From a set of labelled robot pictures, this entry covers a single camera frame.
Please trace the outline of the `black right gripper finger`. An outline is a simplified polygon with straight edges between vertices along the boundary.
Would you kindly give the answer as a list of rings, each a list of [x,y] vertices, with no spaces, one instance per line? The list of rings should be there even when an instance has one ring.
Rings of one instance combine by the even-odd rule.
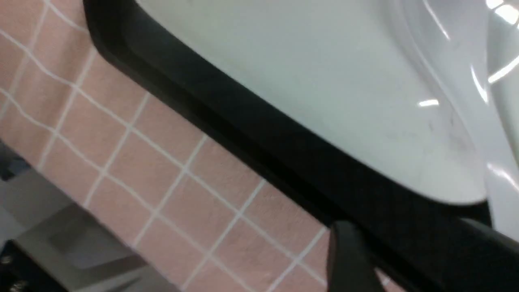
[[[361,231],[351,222],[330,227],[326,260],[328,292],[383,292]]]

